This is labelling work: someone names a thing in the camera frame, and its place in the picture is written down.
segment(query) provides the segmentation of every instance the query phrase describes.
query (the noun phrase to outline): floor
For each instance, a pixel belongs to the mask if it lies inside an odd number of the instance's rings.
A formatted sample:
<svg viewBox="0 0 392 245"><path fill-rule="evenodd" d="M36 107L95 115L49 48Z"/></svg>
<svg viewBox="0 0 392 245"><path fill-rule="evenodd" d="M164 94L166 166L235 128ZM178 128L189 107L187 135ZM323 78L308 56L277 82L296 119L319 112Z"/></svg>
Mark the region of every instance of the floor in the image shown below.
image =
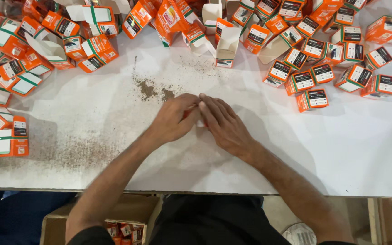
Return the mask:
<svg viewBox="0 0 392 245"><path fill-rule="evenodd" d="M367 198L329 197L328 199L349 221L352 235L356 239L356 244L372 245L370 242ZM147 241L149 241L155 219L161 211L161 205L162 202L160 201L155 207L148 223L148 231L146 233ZM284 232L289 226L301 222L291 212L281 197L264 197L263 209L270 224L280 233Z"/></svg>

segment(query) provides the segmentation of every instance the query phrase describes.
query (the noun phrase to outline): orange packaging pouch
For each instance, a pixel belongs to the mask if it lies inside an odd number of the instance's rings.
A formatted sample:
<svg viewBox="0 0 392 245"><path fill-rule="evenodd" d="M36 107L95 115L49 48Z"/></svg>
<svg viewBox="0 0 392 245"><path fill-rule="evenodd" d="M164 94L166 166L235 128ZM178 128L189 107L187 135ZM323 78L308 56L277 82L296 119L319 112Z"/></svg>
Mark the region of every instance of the orange packaging pouch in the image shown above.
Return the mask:
<svg viewBox="0 0 392 245"><path fill-rule="evenodd" d="M77 23L52 11L49 11L43 19L42 25L61 37L74 36L80 29L80 26Z"/></svg>
<svg viewBox="0 0 392 245"><path fill-rule="evenodd" d="M157 10L150 0L139 0L126 16L122 24L122 30L130 39L134 39L155 18L156 14Z"/></svg>
<svg viewBox="0 0 392 245"><path fill-rule="evenodd" d="M165 47L172 44L174 32L187 31L190 28L174 0L163 0L153 23Z"/></svg>

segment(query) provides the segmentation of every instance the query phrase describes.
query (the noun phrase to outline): orange box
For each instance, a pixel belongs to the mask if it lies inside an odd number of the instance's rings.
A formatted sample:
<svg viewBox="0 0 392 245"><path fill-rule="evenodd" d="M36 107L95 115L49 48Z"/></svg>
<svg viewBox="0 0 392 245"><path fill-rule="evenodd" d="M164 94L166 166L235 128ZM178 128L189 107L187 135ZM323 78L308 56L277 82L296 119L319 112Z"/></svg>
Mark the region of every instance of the orange box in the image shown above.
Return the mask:
<svg viewBox="0 0 392 245"><path fill-rule="evenodd" d="M15 115L11 129L0 130L0 157L28 156L27 122Z"/></svg>
<svg viewBox="0 0 392 245"><path fill-rule="evenodd" d="M139 0L124 20L122 30L130 39L134 39L156 14L157 10L149 0Z"/></svg>
<svg viewBox="0 0 392 245"><path fill-rule="evenodd" d="M326 107L329 105L328 98L324 89L315 89L305 91L300 96L296 97L299 112L313 111L317 108Z"/></svg>
<svg viewBox="0 0 392 245"><path fill-rule="evenodd" d="M78 66L87 73L98 70L119 56L117 51L111 46L105 34L92 37L81 46L87 55L87 59L80 62Z"/></svg>
<svg viewBox="0 0 392 245"><path fill-rule="evenodd" d="M372 75L372 71L354 64L343 72L340 79L335 82L334 86L346 92L353 93L358 89L367 86Z"/></svg>
<svg viewBox="0 0 392 245"><path fill-rule="evenodd" d="M310 16L305 16L296 28L304 37L312 37L320 29L320 25Z"/></svg>
<svg viewBox="0 0 392 245"><path fill-rule="evenodd" d="M368 25L365 40L376 44L392 40L392 17L384 15Z"/></svg>
<svg viewBox="0 0 392 245"><path fill-rule="evenodd" d="M392 96L392 76L379 74L372 77L367 86L361 89L360 95L371 99Z"/></svg>
<svg viewBox="0 0 392 245"><path fill-rule="evenodd" d="M335 78L334 71L329 64L315 65L311 67L310 71L316 84L327 83Z"/></svg>
<svg viewBox="0 0 392 245"><path fill-rule="evenodd" d="M52 11L49 11L45 16L42 21L42 25L54 31L61 37L75 36L80 29L80 25L77 23Z"/></svg>
<svg viewBox="0 0 392 245"><path fill-rule="evenodd" d="M277 88L288 80L290 71L290 66L275 60L272 67L270 67L270 69L267 71L263 83L267 83L268 85Z"/></svg>
<svg viewBox="0 0 392 245"><path fill-rule="evenodd" d="M300 91L310 89L315 86L315 81L309 70L291 74L285 83L285 90L288 96Z"/></svg>

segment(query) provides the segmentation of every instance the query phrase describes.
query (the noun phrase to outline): person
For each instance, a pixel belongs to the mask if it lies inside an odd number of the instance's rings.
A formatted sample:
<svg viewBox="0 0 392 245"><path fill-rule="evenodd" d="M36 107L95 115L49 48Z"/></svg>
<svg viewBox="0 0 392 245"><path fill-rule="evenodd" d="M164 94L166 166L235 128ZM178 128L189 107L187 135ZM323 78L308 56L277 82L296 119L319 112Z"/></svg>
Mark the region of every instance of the person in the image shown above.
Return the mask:
<svg viewBox="0 0 392 245"><path fill-rule="evenodd" d="M66 242L113 245L102 227L107 212L144 159L187 134L201 114L217 145L264 175L313 230L318 244L352 244L349 225L319 191L257 142L227 103L205 94L183 94L164 103L149 128L106 167L74 206L67 220ZM171 195L164 200L149 244L289 244L269 224L261 206L262 197L257 196Z"/></svg>

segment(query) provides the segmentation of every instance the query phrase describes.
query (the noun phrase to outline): orange cardboard box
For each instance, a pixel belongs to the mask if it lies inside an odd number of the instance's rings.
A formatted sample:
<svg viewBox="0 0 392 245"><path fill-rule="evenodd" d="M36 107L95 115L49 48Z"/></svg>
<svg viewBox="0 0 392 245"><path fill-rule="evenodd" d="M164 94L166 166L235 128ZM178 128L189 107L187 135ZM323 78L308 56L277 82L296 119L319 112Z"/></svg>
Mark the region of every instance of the orange cardboard box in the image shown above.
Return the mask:
<svg viewBox="0 0 392 245"><path fill-rule="evenodd" d="M309 70L291 74L285 83L285 90L288 96L300 91L310 89L315 86L315 81Z"/></svg>
<svg viewBox="0 0 392 245"><path fill-rule="evenodd" d="M98 70L119 56L117 51L111 46L105 34L92 37L81 46L87 54L87 59L80 62L78 66L86 73Z"/></svg>
<svg viewBox="0 0 392 245"><path fill-rule="evenodd" d="M311 67L310 71L316 84L327 83L335 78L334 71L329 64L315 65Z"/></svg>
<svg viewBox="0 0 392 245"><path fill-rule="evenodd" d="M299 112L313 111L317 108L326 107L329 105L328 98L324 89L315 89L305 91L300 96L296 97Z"/></svg>
<svg viewBox="0 0 392 245"><path fill-rule="evenodd" d="M379 74L372 77L367 86L361 89L360 95L371 99L392 96L392 76Z"/></svg>
<svg viewBox="0 0 392 245"><path fill-rule="evenodd" d="M52 11L48 11L48 14L42 21L42 25L61 37L75 36L80 29L80 25L77 23Z"/></svg>
<svg viewBox="0 0 392 245"><path fill-rule="evenodd" d="M156 14L157 10L150 0L139 0L124 20L122 30L130 39L134 39Z"/></svg>
<svg viewBox="0 0 392 245"><path fill-rule="evenodd" d="M15 115L11 129L0 130L0 157L28 156L27 122Z"/></svg>
<svg viewBox="0 0 392 245"><path fill-rule="evenodd" d="M384 15L368 25L365 40L376 44L392 40L392 17Z"/></svg>
<svg viewBox="0 0 392 245"><path fill-rule="evenodd" d="M346 92L353 93L358 89L367 86L372 75L372 71L354 64L343 72L340 79L335 82L334 86Z"/></svg>

